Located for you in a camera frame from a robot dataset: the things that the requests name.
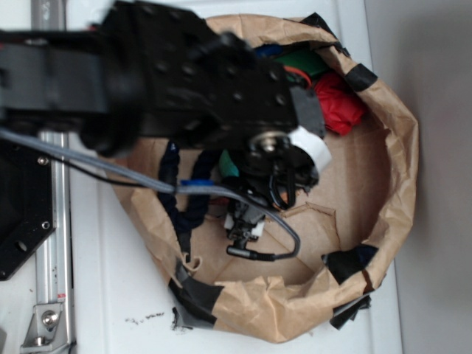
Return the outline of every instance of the teal object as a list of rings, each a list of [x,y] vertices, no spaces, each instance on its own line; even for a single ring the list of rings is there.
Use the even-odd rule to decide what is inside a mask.
[[[231,160],[228,150],[223,150],[221,153],[219,166],[221,177],[239,177],[239,170]]]

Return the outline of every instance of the screw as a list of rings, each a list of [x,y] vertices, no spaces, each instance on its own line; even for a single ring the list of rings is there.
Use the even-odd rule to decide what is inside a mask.
[[[243,95],[240,92],[235,92],[233,98],[236,102],[241,102],[243,100]]]
[[[255,158],[255,159],[260,159],[260,153],[258,153],[257,151],[251,151],[250,153],[250,156]]]
[[[145,12],[146,15],[150,15],[150,16],[154,15],[154,10],[153,10],[153,8],[152,8],[151,6],[149,6],[149,5],[143,6],[143,7],[142,7],[142,10]]]
[[[283,95],[281,95],[281,94],[276,94],[275,95],[275,102],[277,102],[279,105],[285,105],[286,104],[285,97],[283,97]]]
[[[226,68],[226,72],[228,72],[228,74],[230,76],[235,76],[236,75],[236,68],[233,66],[233,65],[229,65],[227,68]]]
[[[277,141],[274,138],[265,138],[263,141],[260,142],[260,147],[266,153],[273,153],[275,151],[276,145]]]
[[[167,72],[169,70],[169,64],[162,60],[155,63],[154,67],[158,72]]]
[[[195,69],[189,64],[182,65],[182,71],[189,76],[195,75]]]
[[[268,75],[271,77],[273,81],[278,81],[279,80],[279,75],[274,70],[271,70]]]
[[[35,347],[42,347],[46,345],[46,338],[44,338],[44,336],[36,337],[32,340],[32,345]]]
[[[44,157],[44,156],[39,156],[38,157],[38,163],[41,166],[46,166],[49,163],[49,159],[47,157]]]
[[[182,18],[181,12],[180,11],[171,11],[170,12],[170,18],[173,19],[174,21],[180,21]]]
[[[56,314],[56,312],[49,310],[43,313],[41,319],[43,320],[43,324],[46,326],[46,328],[51,329],[58,323],[59,316]]]

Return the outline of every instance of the black metal bracket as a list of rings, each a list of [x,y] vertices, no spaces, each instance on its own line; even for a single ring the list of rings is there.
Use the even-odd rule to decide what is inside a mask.
[[[0,281],[11,278],[54,228],[51,161],[0,140]]]

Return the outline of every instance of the brown paper bag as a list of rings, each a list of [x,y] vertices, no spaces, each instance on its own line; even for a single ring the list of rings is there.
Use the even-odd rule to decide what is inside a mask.
[[[333,162],[310,195],[299,195],[296,206],[283,213],[302,239],[297,258],[263,263],[230,257],[225,252],[230,241],[221,222],[208,217],[193,230],[192,260],[185,263],[155,192],[116,188],[176,296],[185,325],[283,342],[346,308],[359,308],[381,284],[412,227],[417,121],[385,83],[347,56],[329,29],[261,15],[220,16],[207,23],[216,32],[234,32],[254,47],[310,41],[372,113],[347,136],[328,133],[325,141]],[[166,143],[143,139],[120,163],[156,177]],[[197,155],[181,152],[179,178],[190,177]],[[178,202],[184,207],[185,197]],[[291,249],[291,242],[269,220],[264,235],[251,247],[280,253]],[[359,266],[356,255],[366,252],[370,252],[368,264]]]

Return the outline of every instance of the red cloth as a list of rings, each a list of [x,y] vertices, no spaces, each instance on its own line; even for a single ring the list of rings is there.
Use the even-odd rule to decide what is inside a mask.
[[[341,76],[335,72],[324,74],[315,85],[324,115],[326,128],[346,135],[354,125],[361,123],[361,117],[368,108]]]

